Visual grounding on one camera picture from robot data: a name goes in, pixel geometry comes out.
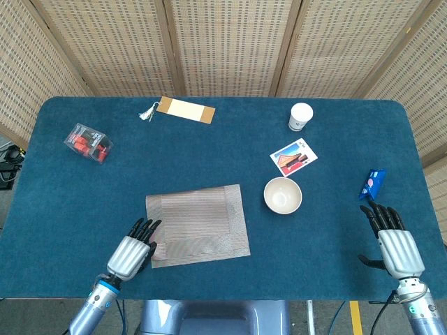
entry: blue table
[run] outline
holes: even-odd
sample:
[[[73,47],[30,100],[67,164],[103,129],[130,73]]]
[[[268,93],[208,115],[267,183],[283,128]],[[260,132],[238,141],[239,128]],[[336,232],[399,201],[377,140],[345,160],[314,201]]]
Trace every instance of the blue table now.
[[[240,184],[251,256],[146,269],[125,299],[385,299],[397,282],[357,259],[380,251],[358,194],[370,168],[387,176],[378,202],[396,208],[424,259],[422,279],[447,297],[447,259],[404,108],[385,100],[185,98],[216,108],[211,125],[156,113],[159,98],[52,98],[41,108],[0,237],[0,297],[85,297],[145,196]],[[290,131],[291,106],[314,118]],[[82,123],[114,147],[103,165],[63,143]],[[271,212],[269,155],[303,137],[318,160],[291,175],[298,211]]]

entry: white paper cup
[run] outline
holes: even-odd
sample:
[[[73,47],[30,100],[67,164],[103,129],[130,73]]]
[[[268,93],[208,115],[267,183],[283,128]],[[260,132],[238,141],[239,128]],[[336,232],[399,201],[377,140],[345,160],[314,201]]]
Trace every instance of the white paper cup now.
[[[288,127],[293,131],[300,131],[314,116],[314,110],[306,103],[296,103],[291,110]]]

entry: tassel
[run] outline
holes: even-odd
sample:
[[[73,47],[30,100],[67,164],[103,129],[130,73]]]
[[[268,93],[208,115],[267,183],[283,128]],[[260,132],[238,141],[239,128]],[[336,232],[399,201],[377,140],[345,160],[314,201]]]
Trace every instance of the tassel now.
[[[152,117],[154,116],[154,107],[155,107],[155,104],[156,103],[154,103],[153,105],[152,105],[152,107],[150,107],[150,109],[148,109],[146,112],[144,112],[144,113],[140,113],[139,115],[140,115],[140,119],[142,119],[142,120],[148,120],[148,122],[150,122],[151,120],[152,120]]]

